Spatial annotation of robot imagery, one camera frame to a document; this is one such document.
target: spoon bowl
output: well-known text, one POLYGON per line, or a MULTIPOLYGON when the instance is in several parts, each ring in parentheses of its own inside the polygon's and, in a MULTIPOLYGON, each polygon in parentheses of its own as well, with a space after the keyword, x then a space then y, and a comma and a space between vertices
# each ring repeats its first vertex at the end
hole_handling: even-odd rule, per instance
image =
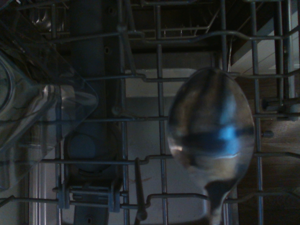
POLYGON ((255 145, 243 91, 226 72, 198 70, 177 92, 167 132, 172 155, 207 192, 203 224, 220 224, 223 201, 245 175, 255 145))

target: metal rack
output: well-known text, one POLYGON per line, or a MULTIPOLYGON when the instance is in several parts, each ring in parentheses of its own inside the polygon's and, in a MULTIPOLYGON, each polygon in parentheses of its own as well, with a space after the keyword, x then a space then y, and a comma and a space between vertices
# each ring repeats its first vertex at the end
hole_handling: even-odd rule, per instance
MULTIPOLYGON (((51 7, 52 12, 52 31, 51 33, 43 33, 44 35, 51 35, 51 39, 49 40, 50 43, 66 43, 72 42, 77 40, 88 40, 93 38, 99 37, 119 37, 120 38, 120 74, 112 75, 112 76, 104 76, 104 77, 97 77, 97 78, 87 78, 89 82, 96 82, 99 80, 104 79, 120 79, 120 89, 121 89, 121 107, 122 110, 126 110, 126 90, 125 90, 125 80, 126 79, 142 79, 144 82, 147 83, 157 83, 157 90, 158 90, 158 111, 159 114, 157 117, 115 117, 115 118, 102 118, 102 119, 86 119, 85 123, 94 123, 94 122, 119 122, 122 132, 122 160, 115 160, 115 161, 103 161, 103 160, 68 160, 63 159, 62 155, 60 154, 59 147, 56 150, 56 158, 55 159, 44 159, 41 163, 52 163, 56 164, 56 188, 54 189, 57 192, 56 199, 36 199, 36 198, 19 198, 10 196, 6 199, 0 199, 0 207, 4 206, 9 202, 35 202, 35 203, 50 203, 50 204, 57 204, 57 224, 61 224, 61 210, 63 208, 68 208, 70 205, 81 205, 81 206, 93 206, 93 207, 104 207, 109 208, 110 206, 107 204, 100 204, 96 202, 80 202, 80 201, 71 201, 69 199, 70 193, 81 192, 83 190, 76 190, 74 188, 65 187, 62 180, 61 180, 61 165, 66 164, 99 164, 99 165, 121 165, 123 168, 123 191, 120 192, 120 197, 123 198, 123 203, 120 204, 120 209, 124 210, 124 224, 129 225, 129 211, 132 209, 138 210, 136 215, 135 224, 139 224, 140 220, 144 220, 147 217, 146 209, 150 207, 151 200, 154 198, 160 198, 163 202, 163 224, 168 224, 168 198, 187 198, 187 197, 194 197, 207 200, 207 197, 201 194, 182 194, 182 193, 168 193, 167 191, 167 184, 166 184, 166 162, 167 159, 172 158, 171 155, 166 155, 165 150, 165 124, 164 121, 168 119, 165 116, 164 112, 164 90, 163 90, 163 83, 164 82, 182 82, 187 80, 187 78, 163 78, 163 70, 162 70, 162 45, 163 44, 183 44, 183 43, 195 43, 200 40, 214 37, 214 36, 221 36, 221 46, 222 46, 222 67, 224 71, 227 71, 228 67, 228 60, 227 60, 227 38, 230 37, 237 37, 244 40, 251 41, 252 43, 252 59, 253 59, 253 75, 240 75, 237 73, 232 73, 234 76, 239 76, 244 79, 252 79, 255 82, 255 113, 253 117, 255 119, 255 126, 256 126, 256 153, 254 157, 257 158, 257 180, 258 180, 258 187, 257 191, 253 193, 249 193, 241 198, 228 198, 225 203, 242 203, 247 201, 252 197, 258 197, 258 221, 259 225, 264 224, 263 218, 263 197, 270 196, 270 195, 291 195, 295 196, 293 193, 290 192, 266 192, 263 190, 263 166, 262 166, 262 158, 263 157, 295 157, 300 158, 300 154, 291 153, 291 152, 262 152, 261 149, 261 118, 282 118, 282 117, 299 117, 300 112, 280 112, 280 113, 265 113, 261 111, 260 107, 260 92, 259 92, 259 81, 260 79, 266 78, 274 78, 279 79, 280 83, 278 85, 278 99, 280 104, 283 104, 284 101, 284 79, 292 79, 294 75, 298 75, 300 69, 295 71, 290 71, 288 68, 289 65, 289 50, 290 47, 290 36, 295 32, 300 31, 300 26, 298 25, 294 29, 290 29, 286 24, 282 22, 282 15, 281 15, 281 6, 286 4, 286 8, 290 8, 291 1, 290 0, 244 0, 250 4, 251 8, 251 31, 252 35, 247 36, 239 31, 234 30, 227 30, 226 29, 226 15, 225 15, 225 0, 220 0, 220 9, 213 15, 209 25, 205 27, 189 27, 189 28, 168 28, 162 29, 161 28, 161 6, 168 6, 168 5, 185 5, 185 4, 194 4, 198 0, 174 0, 174 1, 145 1, 141 0, 141 6, 152 6, 153 10, 155 11, 155 18, 156 18, 156 27, 154 30, 136 30, 135 29, 135 22, 133 19, 133 13, 131 8, 130 0, 119 0, 118 1, 118 20, 119 25, 115 32, 111 33, 101 33, 101 34, 93 34, 87 36, 79 36, 79 37, 62 37, 57 38, 58 35, 67 35, 68 32, 65 31, 56 31, 56 20, 55 17, 56 13, 55 10, 57 9, 57 5, 59 4, 60 7, 66 8, 66 5, 62 3, 67 2, 68 0, 46 0, 38 3, 27 4, 23 6, 19 6, 17 10, 25 10, 29 8, 38 8, 38 7, 51 7), (276 25, 275 28, 275 35, 274 36, 258 36, 256 30, 256 13, 255 13, 255 6, 256 2, 277 2, 277 13, 274 18, 276 25), (128 17, 128 25, 125 24, 123 13, 123 8, 126 10, 126 15, 128 17), (221 28, 217 31, 209 32, 211 25, 214 23, 217 15, 220 14, 221 17, 221 28), (181 30, 190 30, 192 35, 191 36, 178 36, 178 37, 166 37, 162 35, 168 31, 181 31, 181 30), (197 35, 196 32, 198 30, 204 30, 203 34, 197 35), (145 33, 151 32, 154 33, 154 37, 146 37, 145 33), (139 39, 145 44, 154 44, 157 46, 157 78, 147 78, 143 74, 139 74, 135 68, 135 61, 133 58, 131 46, 129 43, 130 39, 139 39), (276 41, 276 68, 277 73, 273 75, 262 75, 258 73, 258 51, 257 51, 257 42, 260 40, 275 40, 276 41), (124 57, 128 58, 129 65, 130 65, 130 74, 125 74, 125 60, 124 57), (150 121, 155 120, 159 121, 159 140, 160 140, 160 155, 150 155, 147 156, 145 159, 140 160, 139 158, 135 160, 128 159, 128 150, 127 150, 127 122, 140 122, 140 121, 150 121), (140 166, 149 163, 150 160, 160 160, 161 165, 161 193, 158 194, 151 194, 147 196, 146 202, 144 200, 143 195, 143 184, 141 180, 141 173, 140 173, 140 166), (138 204, 130 204, 129 203, 129 181, 128 181, 128 167, 133 166, 135 167, 135 180, 136 180, 136 190, 137 190, 137 202, 138 204)), ((286 17, 287 23, 289 23, 290 16, 286 17)), ((298 1, 298 20, 300 20, 300 2, 298 1)), ((60 124, 64 121, 57 120, 53 123, 60 124)), ((110 195, 107 191, 99 191, 96 190, 92 191, 85 191, 85 193, 89 194, 103 194, 109 195, 111 200, 113 199, 113 195, 110 195)))

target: rack wire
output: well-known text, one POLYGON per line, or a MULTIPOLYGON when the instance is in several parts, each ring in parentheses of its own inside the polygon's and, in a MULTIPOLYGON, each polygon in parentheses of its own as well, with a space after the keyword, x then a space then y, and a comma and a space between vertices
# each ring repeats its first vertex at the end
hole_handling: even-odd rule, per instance
MULTIPOLYGON (((168 119, 165 116, 164 112, 164 90, 163 83, 165 82, 182 82, 187 80, 187 78, 163 78, 163 70, 162 70, 162 45, 163 44, 183 44, 183 43, 195 43, 200 40, 221 36, 221 46, 222 46, 222 66, 223 70, 227 71, 227 37, 237 37, 244 40, 251 41, 252 44, 252 59, 253 59, 253 74, 252 75, 241 75, 237 73, 232 73, 233 76, 239 76, 244 79, 253 79, 255 82, 255 113, 253 117, 255 119, 255 127, 256 127, 256 153, 254 153, 254 157, 257 158, 257 181, 258 187, 256 192, 249 193, 241 198, 228 198, 225 200, 225 203, 242 203, 250 198, 257 197, 258 198, 258 224, 264 224, 264 214, 263 214, 263 197, 270 195, 290 195, 295 198, 300 199, 299 196, 286 191, 280 192, 267 192, 263 189, 263 165, 262 158, 263 157, 294 157, 300 159, 300 154, 292 153, 292 152, 262 152, 261 148, 261 118, 280 118, 280 117, 295 117, 300 116, 300 112, 285 112, 285 113, 264 113, 261 112, 260 109, 260 91, 259 91, 259 81, 260 79, 266 78, 274 78, 280 79, 280 85, 278 86, 278 97, 280 103, 284 100, 284 87, 283 80, 289 79, 295 75, 300 73, 300 69, 290 71, 287 64, 289 64, 290 60, 290 52, 287 48, 289 48, 289 41, 292 34, 300 31, 300 26, 296 26, 294 29, 289 29, 285 27, 282 21, 282 10, 281 7, 283 4, 286 4, 287 8, 290 8, 291 0, 244 0, 250 4, 250 21, 251 21, 251 36, 247 36, 239 31, 227 30, 226 29, 226 11, 225 11, 225 0, 220 0, 220 9, 213 15, 209 25, 204 27, 189 27, 189 28, 161 28, 161 6, 169 6, 169 5, 186 5, 186 4, 194 4, 199 2, 198 0, 173 0, 173 1, 146 1, 141 0, 141 6, 152 6, 154 10, 156 27, 153 30, 136 30, 135 22, 132 13, 132 5, 130 0, 118 0, 118 19, 119 25, 115 32, 111 33, 101 33, 101 34, 93 34, 93 35, 85 35, 78 37, 61 37, 61 35, 68 35, 69 32, 65 31, 57 31, 56 29, 56 13, 55 11, 58 8, 65 8, 68 10, 68 7, 65 2, 69 0, 46 0, 41 2, 36 2, 32 4, 26 4, 22 6, 18 6, 17 10, 26 10, 30 8, 50 8, 52 11, 52 31, 51 33, 42 33, 44 35, 51 35, 50 43, 66 43, 77 40, 88 40, 93 38, 100 37, 119 37, 120 38, 120 74, 112 75, 112 76, 104 76, 97 78, 87 78, 89 82, 96 82, 105 79, 120 79, 120 88, 121 88, 121 107, 123 110, 126 109, 126 90, 125 90, 125 81, 126 79, 142 79, 147 83, 157 83, 157 92, 158 92, 158 111, 159 114, 156 117, 116 117, 116 118, 102 118, 102 119, 86 119, 84 122, 119 122, 122 132, 122 160, 114 160, 114 161, 104 161, 104 160, 67 160, 63 159, 60 154, 60 147, 58 146, 56 149, 55 159, 44 159, 41 163, 51 163, 56 164, 56 188, 54 190, 57 191, 56 199, 41 199, 41 198, 20 198, 14 197, 13 195, 0 199, 0 207, 4 206, 9 202, 30 202, 30 203, 49 203, 49 204, 57 204, 57 224, 61 225, 61 205, 77 205, 77 206, 93 206, 93 207, 104 207, 108 208, 107 204, 100 204, 97 202, 78 202, 71 201, 69 198, 62 199, 59 191, 65 191, 64 196, 69 196, 70 193, 86 193, 86 194, 104 194, 107 195, 107 192, 100 191, 91 191, 91 190, 81 190, 81 189, 61 189, 62 181, 61 181, 61 165, 67 164, 99 164, 99 165, 122 165, 123 168, 123 191, 120 192, 120 195, 123 197, 123 203, 120 204, 120 208, 124 210, 124 225, 129 225, 129 212, 130 210, 138 210, 135 224, 139 224, 139 220, 145 219, 146 208, 150 207, 151 200, 155 198, 162 199, 163 202, 163 224, 168 224, 168 198, 199 198, 207 200, 207 196, 201 194, 182 194, 182 193, 168 193, 167 184, 166 184, 166 161, 167 159, 172 158, 171 155, 166 154, 165 150, 165 124, 164 121, 168 119), (260 4, 263 2, 276 2, 276 14, 275 14, 275 35, 274 36, 259 36, 257 35, 257 18, 256 18, 256 5, 257 2, 260 4), (128 25, 125 24, 123 13, 123 7, 126 9, 126 15, 128 17, 128 25), (221 18, 221 29, 217 31, 209 32, 211 25, 213 24, 216 17, 220 14, 221 18), (165 37, 162 36, 162 33, 168 31, 182 31, 189 30, 192 32, 191 36, 183 37, 165 37), (198 30, 204 30, 203 34, 197 35, 196 32, 198 30), (154 36, 146 38, 146 33, 154 33, 154 36), (157 47, 157 78, 147 78, 144 74, 138 74, 135 68, 135 61, 133 58, 132 50, 130 47, 130 39, 138 39, 142 41, 144 44, 154 44, 157 47), (258 73, 258 50, 257 50, 257 42, 260 40, 276 40, 276 74, 272 75, 262 75, 258 73), (125 56, 129 60, 130 65, 130 74, 125 74, 125 56), (145 159, 140 160, 139 158, 135 160, 128 159, 128 143, 127 143, 127 122, 141 122, 141 121, 159 121, 159 140, 160 140, 160 154, 159 155, 149 155, 145 159), (146 202, 144 201, 143 196, 143 184, 140 179, 140 166, 148 164, 151 160, 160 160, 161 165, 161 193, 151 194, 147 196, 146 202), (128 167, 135 166, 135 176, 136 176, 136 188, 137 188, 137 199, 138 204, 130 204, 129 203, 129 180, 128 180, 128 167)), ((290 17, 287 16, 285 18, 287 22, 289 22, 290 17)), ((298 19, 300 20, 300 2, 298 1, 298 19)), ((59 118, 56 121, 51 121, 53 124, 61 124, 70 121, 63 121, 59 118)))

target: dishwasher rack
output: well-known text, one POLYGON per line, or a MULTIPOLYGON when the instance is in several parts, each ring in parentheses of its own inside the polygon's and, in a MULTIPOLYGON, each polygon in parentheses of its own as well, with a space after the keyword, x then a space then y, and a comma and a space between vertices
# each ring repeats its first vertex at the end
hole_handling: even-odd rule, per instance
MULTIPOLYGON (((68 35, 68 32, 63 30, 57 31, 56 27, 56 13, 55 11, 58 8, 62 8, 65 11, 68 10, 68 6, 65 4, 68 0, 46 0, 46 1, 39 1, 36 3, 25 4, 21 6, 17 6, 17 10, 26 10, 30 8, 40 8, 40 7, 50 7, 52 10, 52 17, 51 17, 51 28, 52 31, 49 33, 42 33, 44 35, 51 35, 51 39, 49 40, 50 43, 67 43, 77 40, 88 40, 93 38, 99 37, 119 37, 120 38, 120 71, 121 73, 118 75, 113 76, 104 76, 104 77, 97 77, 97 78, 87 78, 88 82, 95 82, 97 80, 102 79, 120 79, 120 89, 121 89, 121 111, 126 110, 126 90, 125 90, 125 80, 126 79, 142 79, 144 82, 147 83, 157 83, 158 88, 158 110, 159 114, 157 117, 115 117, 115 118, 102 118, 102 119, 86 119, 84 122, 119 122, 121 126, 122 132, 122 160, 117 161, 103 161, 103 160, 68 160, 63 159, 59 154, 60 150, 58 149, 58 154, 55 159, 44 159, 40 163, 51 163, 57 165, 66 165, 66 164, 78 164, 78 163, 85 163, 85 164, 99 164, 99 165, 122 165, 123 168, 123 191, 120 192, 120 196, 123 197, 123 203, 120 204, 120 209, 124 210, 124 224, 129 225, 129 211, 132 209, 138 210, 136 215, 135 224, 139 224, 140 220, 144 220, 147 217, 146 208, 150 206, 151 200, 154 198, 160 198, 163 201, 163 224, 168 224, 168 198, 186 198, 186 197, 194 197, 207 200, 205 195, 201 194, 183 194, 183 193, 175 193, 170 194, 167 192, 167 184, 166 184, 166 161, 169 158, 172 158, 171 155, 166 154, 165 150, 165 120, 168 119, 165 116, 164 112, 164 90, 163 90, 163 83, 164 82, 182 82, 186 81, 187 78, 163 78, 163 70, 162 70, 162 45, 163 44, 187 44, 187 43, 195 43, 200 40, 210 38, 213 36, 221 36, 221 60, 222 60, 222 68, 224 71, 228 71, 230 69, 230 60, 228 60, 228 52, 227 49, 231 50, 231 45, 228 44, 228 40, 233 37, 241 38, 247 41, 251 41, 252 44, 252 59, 253 59, 253 75, 241 75, 237 73, 232 73, 234 76, 238 76, 244 79, 254 80, 255 82, 255 113, 253 114, 255 120, 255 136, 256 136, 256 152, 254 153, 254 157, 257 158, 257 180, 258 180, 258 187, 257 191, 253 193, 249 193, 241 198, 227 198, 225 203, 242 203, 244 201, 249 200, 252 197, 258 197, 258 224, 264 224, 263 218, 263 197, 270 196, 270 195, 293 195, 289 192, 267 192, 263 190, 263 166, 262 166, 262 158, 263 157, 295 157, 300 158, 300 154, 291 153, 291 152, 262 152, 261 150, 261 118, 283 118, 283 117, 298 117, 300 116, 300 112, 278 112, 278 113, 270 113, 270 112, 262 112, 260 107, 260 92, 259 92, 259 81, 260 79, 265 78, 274 78, 278 79, 278 98, 280 104, 284 104, 284 79, 289 79, 294 75, 298 75, 300 70, 289 71, 288 65, 290 64, 291 58, 289 56, 289 49, 290 48, 290 37, 292 34, 300 31, 300 26, 296 26, 294 29, 290 29, 289 27, 285 27, 286 24, 282 23, 282 15, 281 15, 281 6, 282 4, 286 4, 287 8, 291 4, 291 0, 244 0, 250 5, 250 13, 251 16, 249 20, 251 21, 251 36, 247 36, 239 31, 234 30, 227 30, 226 29, 226 14, 225 14, 225 0, 220 0, 220 8, 217 10, 209 25, 204 27, 190 27, 190 28, 168 28, 163 29, 161 27, 161 7, 169 6, 169 5, 186 5, 186 4, 193 4, 200 2, 198 0, 161 0, 161 1, 146 1, 141 0, 141 6, 152 6, 153 10, 155 11, 155 29, 154 30, 136 30, 135 29, 135 22, 132 13, 132 4, 130 0, 118 0, 118 10, 117 15, 119 19, 119 25, 117 27, 116 32, 111 33, 101 33, 101 34, 93 34, 93 35, 86 35, 86 36, 79 36, 79 37, 62 37, 57 38, 58 34, 61 35, 68 35), (274 36, 258 36, 257 35, 257 18, 255 7, 257 4, 262 4, 264 2, 276 2, 277 4, 277 14, 275 15, 274 20, 277 21, 277 30, 275 30, 274 36), (128 26, 124 21, 123 8, 125 8, 128 26), (217 31, 209 32, 212 24, 216 17, 220 15, 221 18, 221 29, 217 31), (182 31, 183 30, 190 30, 193 35, 191 36, 178 36, 178 37, 163 37, 162 33, 168 31, 182 31), (196 35, 198 30, 204 30, 205 32, 200 35, 196 35), (147 33, 154 33, 154 37, 149 37, 146 35, 147 33), (139 39, 145 44, 153 44, 157 46, 157 78, 147 78, 143 74, 139 74, 135 68, 135 61, 133 58, 131 46, 130 46, 130 39, 139 39), (276 41, 276 68, 277 73, 273 75, 262 75, 258 73, 258 50, 257 50, 257 43, 261 40, 275 40, 276 41), (125 60, 124 57, 128 58, 128 62, 130 65, 130 74, 125 74, 125 60), (127 150, 127 122, 140 122, 140 121, 149 121, 155 120, 159 121, 159 139, 160 139, 160 155, 149 155, 145 159, 136 158, 135 160, 128 159, 128 150, 127 150), (149 163, 150 160, 160 160, 161 163, 161 181, 162 181, 162 192, 158 194, 151 194, 147 196, 146 201, 144 200, 143 196, 143 184, 141 180, 140 174, 140 166, 149 163), (136 182, 136 190, 137 190, 137 202, 138 204, 130 204, 129 203, 129 196, 128 196, 128 188, 129 188, 129 180, 128 180, 128 167, 134 166, 135 167, 135 182, 136 182)), ((300 2, 298 1, 298 20, 300 20, 300 2)), ((57 175, 57 184, 56 191, 57 199, 35 199, 35 198, 18 198, 14 196, 10 196, 6 199, 0 199, 0 207, 4 206, 9 202, 32 202, 32 203, 51 203, 57 204, 58 210, 57 213, 60 214, 62 208, 66 208, 69 205, 84 205, 84 206, 94 206, 94 207, 104 207, 109 208, 109 205, 106 204, 99 204, 95 202, 77 202, 77 201, 70 201, 70 199, 66 196, 69 196, 71 190, 66 188, 64 185, 61 184, 61 175, 57 175)), ((57 216, 57 224, 61 224, 60 217, 57 216)))

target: metal spoon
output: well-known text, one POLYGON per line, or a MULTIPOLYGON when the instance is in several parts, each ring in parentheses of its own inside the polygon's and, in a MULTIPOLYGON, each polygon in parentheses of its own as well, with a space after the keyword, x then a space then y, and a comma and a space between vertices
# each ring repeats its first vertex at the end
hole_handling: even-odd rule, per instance
POLYGON ((168 121, 172 155, 207 192, 210 211, 202 224, 221 222, 223 201, 245 175, 255 144, 247 99, 225 72, 195 72, 178 91, 168 121))

